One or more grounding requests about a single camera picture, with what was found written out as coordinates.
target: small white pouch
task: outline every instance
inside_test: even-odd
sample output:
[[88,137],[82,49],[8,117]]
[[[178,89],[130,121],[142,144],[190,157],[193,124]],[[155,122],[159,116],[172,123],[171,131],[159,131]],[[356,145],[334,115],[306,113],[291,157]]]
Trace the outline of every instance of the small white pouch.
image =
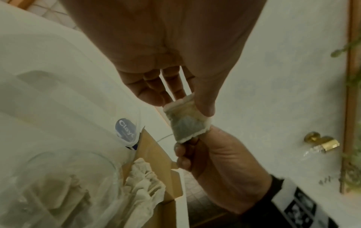
[[211,118],[197,109],[194,94],[165,105],[163,111],[170,121],[174,138],[178,143],[184,143],[203,134],[211,127]]

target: white countertop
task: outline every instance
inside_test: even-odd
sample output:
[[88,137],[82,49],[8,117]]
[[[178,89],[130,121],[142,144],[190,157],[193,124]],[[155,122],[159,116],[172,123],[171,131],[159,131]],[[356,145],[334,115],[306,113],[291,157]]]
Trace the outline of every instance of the white countertop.
[[[154,107],[135,99],[134,95],[121,83],[118,73],[112,63],[109,62],[109,60],[88,40],[84,34],[1,2],[0,28],[0,36],[9,34],[41,34],[57,35],[66,39],[82,51],[92,62],[94,62],[94,64],[98,65],[108,76],[112,77],[114,81],[118,83],[118,86],[120,86],[123,91],[128,93],[130,97],[134,99],[134,103],[140,107],[142,126],[145,126],[146,130],[155,140],[158,141],[172,133],[168,124]],[[173,137],[167,137],[159,144],[172,158],[172,160],[176,160],[176,156],[173,152],[175,144]],[[3,163],[6,162],[6,158],[8,158],[8,156],[6,154],[2,154],[1,160],[3,160]],[[188,211],[182,171],[180,171],[180,176],[184,196],[176,199],[177,227],[187,228],[189,227]]]

